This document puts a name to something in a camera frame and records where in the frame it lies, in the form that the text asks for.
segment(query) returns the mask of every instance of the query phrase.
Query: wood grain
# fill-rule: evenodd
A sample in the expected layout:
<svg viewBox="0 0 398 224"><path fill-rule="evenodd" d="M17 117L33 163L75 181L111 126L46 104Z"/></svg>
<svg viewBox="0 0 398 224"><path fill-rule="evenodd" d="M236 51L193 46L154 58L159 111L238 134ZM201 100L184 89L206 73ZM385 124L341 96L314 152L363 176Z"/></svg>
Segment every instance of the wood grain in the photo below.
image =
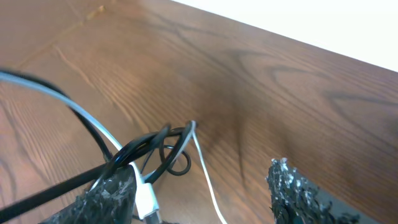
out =
<svg viewBox="0 0 398 224"><path fill-rule="evenodd" d="M98 4L69 3L77 17ZM398 220L395 72L174 2L104 5L20 68L62 87L122 144L166 122L197 120L229 223L273 223L264 178L275 157L287 157L376 220ZM102 163L61 103L7 84L0 93L3 205ZM217 223L192 145L188 153L194 163L187 175L155 184L161 214L179 223ZM154 157L148 170L158 164ZM21 223L40 221L78 193Z"/></svg>
<svg viewBox="0 0 398 224"><path fill-rule="evenodd" d="M17 65L78 22L64 0L0 2L1 65Z"/></svg>

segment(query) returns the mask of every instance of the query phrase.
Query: white connector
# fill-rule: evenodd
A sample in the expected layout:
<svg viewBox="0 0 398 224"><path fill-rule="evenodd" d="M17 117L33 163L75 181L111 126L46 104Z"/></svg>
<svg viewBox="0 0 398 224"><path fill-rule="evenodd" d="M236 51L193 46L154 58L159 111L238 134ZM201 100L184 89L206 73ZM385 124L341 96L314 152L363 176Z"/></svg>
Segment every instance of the white connector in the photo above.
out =
<svg viewBox="0 0 398 224"><path fill-rule="evenodd" d="M136 207L141 220L159 211L159 204L152 184L137 184Z"/></svg>

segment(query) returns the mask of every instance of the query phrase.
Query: cable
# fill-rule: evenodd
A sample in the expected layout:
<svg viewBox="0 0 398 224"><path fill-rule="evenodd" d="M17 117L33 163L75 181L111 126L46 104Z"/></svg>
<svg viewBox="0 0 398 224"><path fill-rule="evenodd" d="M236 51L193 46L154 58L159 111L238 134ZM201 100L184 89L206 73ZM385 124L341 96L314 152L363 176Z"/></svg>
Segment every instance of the cable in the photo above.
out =
<svg viewBox="0 0 398 224"><path fill-rule="evenodd" d="M86 128L89 130L89 132L96 139L96 141L97 141L98 145L100 146L101 150L103 151L104 157L106 159L109 159L111 157L111 153L109 152L109 150L106 146L103 147L104 142L101 139L101 136L99 136L99 134L95 131L95 129L90 124L88 124L88 121L91 124L93 124L94 126L96 126L111 141L111 143L114 144L114 146L119 150L119 152L115 156L113 156L112 159L106 165L104 165L105 166L104 168L101 167L102 174L97 179L97 181L93 184L92 189L95 188L95 186L98 184L98 182L100 182L100 181L106 179L107 177L109 177L110 175L112 175L113 172L118 167L125 166L127 163L129 163L130 165L133 166L134 175L136 176L137 192L139 190L139 186L142 186L142 189L146 188L146 190L152 191L152 193L151 193L152 194L152 204L158 206L157 202L156 202L156 198L154 198L154 193L153 193L153 189L152 189L151 185L144 184L144 181L141 177L141 173L140 173L139 169L137 168L134 160L137 159L138 157L141 157L141 156L147 154L148 152L153 152L153 150L156 147L159 147L160 151L163 151L163 149L164 149L163 141L166 137L179 136L175 145L172 147L168 147L172 151L168 154L168 156L166 158L164 158L164 153L163 153L163 156L161 156L161 159L162 159L161 165L155 171L153 171L148 178L145 179L145 183L153 184L168 169L170 169L174 173L180 174L182 172L185 172L185 170L183 170L181 172L175 172L171 169L171 167L173 166L177 157L182 153L187 158L187 164L189 164L189 165L187 165L187 167L190 168L190 158L189 158L188 154L186 154L183 150L185 149L185 146L187 145L189 140L191 138L193 138L195 145L197 147L199 156L200 156L200 162L202 164L203 171L205 173L205 177L206 177L206 180L207 180L207 183L209 186L209 190L210 190L211 199L213 201L213 205L215 207L216 213L217 213L219 219L221 220L222 224L227 224L227 222L224 219L224 217L222 216L220 209L218 207L218 204L216 202L213 187L211 185L208 171L207 171L207 168L205 165L205 161L204 161L203 155L201 153L200 145L199 145L196 133L195 133L196 122L190 121L185 128L177 128L177 129L173 129L171 131L170 131L170 126L167 125L159 133L146 134L145 136L143 136L137 140L133 140L133 141L129 142L129 144L127 144L126 146L121 147L120 143L112 136L112 134L100 122L98 122L94 117L92 117L92 115L90 115L87 111L85 111L82 107L80 107L74 101L69 99L57 87L52 86L51 84L49 84L43 80L39 80L37 78L27 77L26 75L23 75L20 73L9 72L9 71L4 71L4 70L0 70L0 80L5 80L7 82L11 82L16 85L21 85L21 86L31 88L33 90L41 91L42 93L46 93L56 99L63 101L66 105L68 105L73 110L73 112L78 116L80 121L86 126ZM15 212L14 210L19 210L20 213L24 213L24 212L30 210L31 208L34 208L36 206L35 204L38 204L38 201L40 201L40 203L48 202L49 200L51 200L55 197L58 197L59 195L64 194L65 192L68 192L69 191L68 189L70 189L72 187L74 187L74 188L78 187L78 186L75 187L75 185L72 185L72 184L67 184L67 186L65 186L65 182L58 184L58 185L52 187L51 189L48 189L50 191L51 190L53 190L53 191L51 191L52 194L49 194L47 196L47 198L42 199L42 200L32 201L31 198L38 197L38 195L40 196L40 194L42 194L43 192L39 193L37 195L32 196L31 198L28 198L27 200L23 200L23 201L17 203L16 205L14 204L4 210L1 210L0 211L1 215L3 215L2 213L3 212L5 213L5 211L10 213L11 216L15 215L18 212Z"/></svg>
<svg viewBox="0 0 398 224"><path fill-rule="evenodd" d="M173 146L169 146L169 145L166 145L166 146L164 146L164 148L163 149L174 149L174 147ZM155 149L154 150L152 150L149 154L147 154L147 156L145 157L145 159L144 159L144 162L142 163L142 167L141 167L141 174L143 173L143 171L144 171L144 169L145 169L145 166L147 165L147 163L148 163L148 161L149 161L149 158L152 156L152 154L154 153L154 151L155 151ZM162 161L162 162L164 162L165 160L166 160L166 158L164 157L164 150L161 150L161 148L159 148L159 152L160 151L163 151L163 153L160 155L160 160ZM173 164L171 164L170 166L169 166L169 168L167 168L167 172L169 172L170 174L172 174L172 175L174 175L174 176L181 176L181 175L185 175L190 169L191 169L191 165L192 165L192 162L191 162L191 157L188 155L188 153L186 153L185 151L182 151L182 155L185 157L185 159L187 160L187 166L184 168L184 170L182 170L182 171L174 171L174 170L172 170L172 167L173 167L173 165L174 165L174 163Z"/></svg>
<svg viewBox="0 0 398 224"><path fill-rule="evenodd" d="M205 173L205 177L206 177L206 180L207 180L207 184L208 184L209 190L210 190L211 200L213 201L213 205L214 205L214 208L215 208L216 213L217 213L217 215L218 215L218 218L220 219L220 221L221 221L222 224L228 224L228 223L226 222L226 220L225 220L223 214L221 214L220 208L218 207L218 204L217 204L217 201L216 201L216 197L214 196L213 186L211 185L211 181L210 181L210 178L209 178L209 173L207 172L205 160L203 159L203 155L202 155L202 153L201 153L201 149L200 149L200 145L199 145L199 142L198 142L198 138L197 138L197 135L196 135L195 132L192 134L192 138L193 138L193 141L195 142L195 145L196 145L196 147L197 147L197 149L198 149L198 154L199 154L199 158L200 158L200 163L201 163L201 166L202 166L202 168L203 168L203 172Z"/></svg>
<svg viewBox="0 0 398 224"><path fill-rule="evenodd" d="M99 131L101 131L105 137L107 137L111 143L115 146L117 150L120 150L122 148L122 145L112 136L112 134L100 123L98 122L92 115L90 115L87 111L85 111L81 106L79 106L77 103L72 101L71 99L67 98L66 96L61 95L60 93L43 86L39 83L27 80L22 77L15 76L14 74L11 73L6 73L6 72L0 72L0 80L4 80L16 85L24 86L27 88L31 88L33 90L40 91L42 93L48 94L62 102L64 102L66 105L71 107L73 110L75 110L77 113L82 115L85 119L87 119L91 124L93 124L95 127L98 128ZM143 180L141 178L141 175L139 173L138 167L135 162L131 162L131 165L134 168L134 174L136 176L137 180L137 185L142 184Z"/></svg>
<svg viewBox="0 0 398 224"><path fill-rule="evenodd" d="M105 168L105 164L95 167L89 171L86 171L76 177L72 177L62 183L59 183L49 189L43 190L35 195L29 196L24 200L21 200L17 203L14 203L2 210L0 210L0 223L6 222L15 218L19 215L22 215L29 210L32 210L39 205L42 205L46 202L49 202L83 184L87 184L88 182L97 179L103 169Z"/></svg>
<svg viewBox="0 0 398 224"><path fill-rule="evenodd" d="M32 75L28 75L26 73L15 72L15 71L12 71L12 70L8 70L6 68L0 68L0 72L8 73L8 74L14 75L15 77L23 78L23 79L38 83L38 84L43 85L43 86L45 86L45 87L47 87L47 88L49 88L49 89L51 89L53 91L56 91L57 93L63 95L64 97L67 97L67 98L70 99L70 97L68 95L66 95L57 86L55 86L54 84L51 84L51 83L49 83L49 82L47 82L45 80L42 80L41 78L38 78L38 77L35 77L35 76L32 76ZM71 109L73 111L73 113L76 115L76 117L81 121L81 123L84 125L84 127L92 135L92 137L96 141L97 145L101 149L102 153L104 154L105 161L108 162L110 159L112 159L112 157L113 157L112 153L106 147L105 142L103 141L103 139L100 136L100 134L98 134L96 129L93 127L93 125L91 125L91 123L85 117L83 117L79 112L75 111L71 107L69 107L69 109Z"/></svg>

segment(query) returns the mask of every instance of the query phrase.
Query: light blue cable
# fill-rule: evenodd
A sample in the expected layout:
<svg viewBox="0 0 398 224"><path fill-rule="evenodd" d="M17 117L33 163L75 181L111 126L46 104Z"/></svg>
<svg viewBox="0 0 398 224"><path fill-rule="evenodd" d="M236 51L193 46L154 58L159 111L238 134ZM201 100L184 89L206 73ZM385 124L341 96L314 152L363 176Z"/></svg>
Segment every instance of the light blue cable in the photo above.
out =
<svg viewBox="0 0 398 224"><path fill-rule="evenodd" d="M74 109L76 112L80 113L83 117L85 117L99 131L101 131L105 135L105 137L107 137L111 141L111 143L116 147L117 150L120 150L122 148L122 145L120 145L118 140L116 140L112 136L112 134L99 121L97 121L92 115L90 115L87 111L85 111L81 106L79 106L77 103L75 103L71 99L59 94L58 92L56 92L54 90L47 88L46 86L26 80L24 78L15 77L14 75L10 75L5 72L0 72L0 80L6 81L9 83L13 83L16 85L24 86L24 87L27 87L27 88L30 88L33 90L37 90L39 92L45 93L47 95L50 95L50 96L64 102L70 108ZM139 173L139 169L138 169L136 163L131 162L130 165L132 165L134 168L134 173L136 176L137 183L139 183L140 180L142 183L142 178L141 178L141 175Z"/></svg>
<svg viewBox="0 0 398 224"><path fill-rule="evenodd" d="M16 85L24 86L24 87L27 87L27 88L30 88L33 90L37 90L39 92L45 93L47 95L50 95L50 96L64 102L70 108L74 109L76 112L80 113L83 117L85 117L99 131L101 131L105 135L105 137L107 137L111 141L111 143L116 147L117 150L120 150L122 148L122 145L120 145L120 143L112 136L112 134L99 121L97 121L92 115L90 115L87 111L85 111L81 106L79 106L77 103L75 103L71 99L59 94L58 92L56 92L54 90L47 88L46 86L26 80L24 78L15 77L14 75L10 75L8 73L0 72L0 81L1 80L16 84ZM221 214L218 204L216 202L214 191L213 191L213 186L211 185L210 178L208 176L208 171L207 171L206 165L205 165L205 160L203 159L203 156L201 153L200 145L199 145L196 133L195 133L196 122L192 121L192 123L193 123L193 128L189 132L189 138L186 138L186 140L183 144L183 147L181 148L180 152L178 152L178 154L180 154L182 152L182 150L185 148L189 139L193 138L195 145L197 147L197 150L198 150L198 153L200 156L200 162L202 164L203 171L205 173L205 177L206 177L206 180L207 180L207 183L209 186L210 195L211 195L211 199L213 201L213 205L215 206L217 215L220 218L222 224L227 224L227 222L224 219L223 215ZM138 169L136 163L131 162L130 165L132 165L134 168L134 173L135 173L136 180L137 180L137 190L145 189L145 187L148 187L148 186L146 186L147 184L146 185L144 184L144 181L141 177L141 174L139 173L139 169ZM143 201L141 204L143 205L143 207L147 207L147 206L145 206L146 204L150 205L150 206L152 206L153 204L157 205L157 201L156 201L156 198L154 195L150 195L150 197L144 197L142 199L143 199Z"/></svg>

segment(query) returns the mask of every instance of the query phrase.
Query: black cable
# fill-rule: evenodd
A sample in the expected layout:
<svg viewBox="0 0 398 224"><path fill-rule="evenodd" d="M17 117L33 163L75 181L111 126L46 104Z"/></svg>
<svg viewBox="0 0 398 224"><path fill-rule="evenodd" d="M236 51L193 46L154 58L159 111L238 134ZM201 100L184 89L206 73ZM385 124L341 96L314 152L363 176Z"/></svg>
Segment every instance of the black cable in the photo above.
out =
<svg viewBox="0 0 398 224"><path fill-rule="evenodd" d="M172 149L172 146L167 146L166 148L167 149ZM173 170L173 166L174 166L174 163L175 163L174 162L167 168L167 172L169 172L170 174L172 174L174 176L181 176L181 175L186 174L191 169L191 158L190 158L190 156L185 151L183 151L182 154L184 155L184 157L187 160L187 166L184 168L184 170L182 170L182 171L174 171ZM165 162L166 158L164 156L164 148L162 148L162 149L159 148L159 156L160 156L160 160L162 162Z"/></svg>
<svg viewBox="0 0 398 224"><path fill-rule="evenodd" d="M166 145L166 146L163 147L163 149L164 148L173 149L173 146ZM147 163L149 161L149 158L152 156L154 151L155 151L155 149L152 150L149 154L147 154L146 158L144 159L144 163L142 164L142 167L141 167L141 174L143 173L143 171L145 169L145 166L147 165ZM159 154L160 154L160 160L162 162L164 162L166 160L166 158L164 157L164 150L161 150L161 148L159 148ZM182 151L182 155L187 160L187 166L184 168L184 170L182 170L182 171L174 171L174 170L172 170L172 167L174 165L174 163L173 163L173 164L170 165L169 168L167 168L167 172L169 172L170 174L175 175L175 176L181 176L181 175L186 174L191 169L191 165L192 165L191 157L185 151Z"/></svg>
<svg viewBox="0 0 398 224"><path fill-rule="evenodd" d="M55 85L46 82L37 77L33 77L32 75L27 75L21 72L14 72L12 70L1 69L0 72L8 73L10 75L14 75L19 78L23 78L32 82L36 82L40 85L46 86L47 88L60 93L61 95L69 98L62 90L57 88ZM156 148L159 148L159 151L163 152L162 163L155 170L155 172L146 180L147 183L154 183L166 170L169 170L173 175L183 175L187 173L191 167L191 160L189 155L186 152L182 151L182 154L187 159L187 167L181 172L175 172L171 168L174 164L175 157L179 153L181 147L188 141L188 137L190 132L193 131L192 123L188 123L184 128L175 128L170 130L170 125L165 125L158 133L149 133L146 134L136 140L129 142L125 145L115 156L112 156L109 149L106 147L104 141L101 136L98 134L96 129L90 124L90 122L84 118L81 114L79 114L74 109L70 108L74 114L78 117L78 119L83 123L86 129L90 132L90 134L94 137L95 141L99 145L101 151L104 154L104 158L107 161L106 164L103 164L99 167L96 167L92 170L84 172L76 177L73 177L69 180L66 180L58 185L55 185L43 192L37 193L33 196L28 197L27 199L21 200L5 209L0 210L0 223L6 222L18 215L21 215L24 212L27 212L43 203L46 203L52 199L55 199L91 180L97 179L94 183L93 187L98 182L101 182L111 175L114 174L116 169L122 166L128 165L130 162L135 161L136 159L146 155L148 152L153 153ZM167 148L171 149L171 152L168 154L166 158L164 158L164 140L167 137L178 136L178 140L174 146L167 146Z"/></svg>
<svg viewBox="0 0 398 224"><path fill-rule="evenodd" d="M97 179L103 172L104 168L105 164L95 167L94 169L72 177L71 179L68 179L60 184L43 190L0 210L0 223L22 215L23 213L28 212L39 205L47 203L77 187L82 186L83 184L87 184L88 182Z"/></svg>
<svg viewBox="0 0 398 224"><path fill-rule="evenodd" d="M189 133L192 131L192 123L188 122L184 130L181 132L177 142L173 146L172 151L167 155L165 161L161 163L161 165L155 170L155 172L145 180L146 183L153 184L166 170L167 168L173 163L173 160L177 156L180 148L183 146L186 138L188 138Z"/></svg>
<svg viewBox="0 0 398 224"><path fill-rule="evenodd" d="M26 79L26 80L29 80L32 82L36 82L36 83L43 85L53 91L56 91L57 93L70 99L70 97L68 95L66 95L57 86L55 86L54 84L49 83L41 78L35 77L35 76L27 74L27 73L13 71L13 70L10 70L7 68L0 68L0 72L8 73L10 75L14 75L19 78L23 78L23 79ZM112 153L109 151L108 147L106 147L104 140L102 139L100 134L98 134L97 130L93 127L93 125L91 125L91 123L85 117L83 117L80 113L78 113L77 111L75 111L74 109L72 109L70 107L69 107L69 109L71 109L73 111L73 113L76 115L76 117L81 121L81 123L84 125L84 127L92 135L92 137L96 141L97 145L101 149L102 153L104 154L105 161L108 162L109 160L111 160L113 157Z"/></svg>

